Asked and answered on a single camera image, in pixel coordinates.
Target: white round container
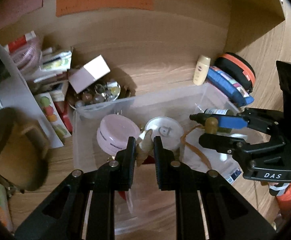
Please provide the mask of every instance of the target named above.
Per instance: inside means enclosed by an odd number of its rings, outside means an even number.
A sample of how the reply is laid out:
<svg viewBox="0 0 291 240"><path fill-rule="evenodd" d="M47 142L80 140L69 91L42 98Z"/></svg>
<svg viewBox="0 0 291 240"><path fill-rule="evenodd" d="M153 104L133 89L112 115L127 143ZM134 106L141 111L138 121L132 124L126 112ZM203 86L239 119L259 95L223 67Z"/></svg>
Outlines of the white round container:
<svg viewBox="0 0 291 240"><path fill-rule="evenodd" d="M152 129L152 140L160 136L164 149L176 151L180 147L180 137L184 131L182 126L174 119L160 116L148 121L145 130Z"/></svg>

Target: pink round container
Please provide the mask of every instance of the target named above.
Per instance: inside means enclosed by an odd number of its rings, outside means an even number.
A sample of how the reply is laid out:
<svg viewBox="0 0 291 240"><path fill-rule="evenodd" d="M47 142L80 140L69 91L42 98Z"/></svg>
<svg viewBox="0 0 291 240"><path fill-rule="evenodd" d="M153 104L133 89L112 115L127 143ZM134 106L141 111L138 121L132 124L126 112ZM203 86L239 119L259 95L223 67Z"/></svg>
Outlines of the pink round container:
<svg viewBox="0 0 291 240"><path fill-rule="evenodd" d="M96 139L103 151L115 156L118 151L127 148L130 136L138 138L140 133L138 126L130 119L122 115L109 114L101 120Z"/></svg>

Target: brown cord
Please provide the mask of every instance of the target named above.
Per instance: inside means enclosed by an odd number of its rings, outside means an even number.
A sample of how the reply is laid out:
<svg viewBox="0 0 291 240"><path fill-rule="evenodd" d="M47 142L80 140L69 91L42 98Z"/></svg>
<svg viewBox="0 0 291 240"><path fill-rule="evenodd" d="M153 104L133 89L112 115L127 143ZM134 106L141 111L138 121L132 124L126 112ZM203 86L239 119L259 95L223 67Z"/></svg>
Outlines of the brown cord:
<svg viewBox="0 0 291 240"><path fill-rule="evenodd" d="M198 155L202 162L208 167L209 170L212 170L212 166L211 163L209 161L209 159L195 146L191 145L190 143L185 141L185 137L191 133L194 129L196 128L201 128L204 129L204 126L202 124L196 125L194 127L192 127L190 130L188 130L187 132L185 132L182 136L181 136L181 143L185 146L187 146L191 151L193 151L196 155Z"/></svg>

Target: wooden surface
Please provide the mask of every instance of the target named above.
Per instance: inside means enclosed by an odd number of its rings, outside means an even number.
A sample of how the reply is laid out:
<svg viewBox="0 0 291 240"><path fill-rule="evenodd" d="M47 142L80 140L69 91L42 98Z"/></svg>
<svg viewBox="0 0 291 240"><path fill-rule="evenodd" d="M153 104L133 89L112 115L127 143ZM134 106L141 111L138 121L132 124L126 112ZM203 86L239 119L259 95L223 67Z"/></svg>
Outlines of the wooden surface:
<svg viewBox="0 0 291 240"><path fill-rule="evenodd" d="M250 8L244 14L244 6L231 5L231 0L156 0L154 12L103 9L57 18L55 0L45 0L42 9L1 30L0 43L35 30L45 37L46 46L73 45L74 63L106 55L111 75L134 84L138 94L191 84L199 54L214 58L223 50L237 52L256 72L253 106L281 110L275 60L291 62L291 7L284 2L286 20L276 26L267 11ZM51 150L48 160L44 185L36 192L16 193L10 200L15 228L73 170L71 138L63 148ZM233 185L273 221L278 206L267 187L242 177ZM174 230L170 223L159 224L118 239L172 239Z"/></svg>

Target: brown cup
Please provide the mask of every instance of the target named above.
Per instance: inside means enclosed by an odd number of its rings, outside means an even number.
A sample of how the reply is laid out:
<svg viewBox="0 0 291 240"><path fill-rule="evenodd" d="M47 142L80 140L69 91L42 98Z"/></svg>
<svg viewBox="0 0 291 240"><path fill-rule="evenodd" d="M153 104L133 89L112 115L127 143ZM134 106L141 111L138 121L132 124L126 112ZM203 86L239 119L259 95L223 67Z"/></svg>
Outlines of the brown cup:
<svg viewBox="0 0 291 240"><path fill-rule="evenodd" d="M25 135L35 130L45 142L38 150ZM34 191L42 186L47 176L47 162L44 160L49 141L41 129L33 123L18 125L12 108L0 110L0 175L19 189Z"/></svg>

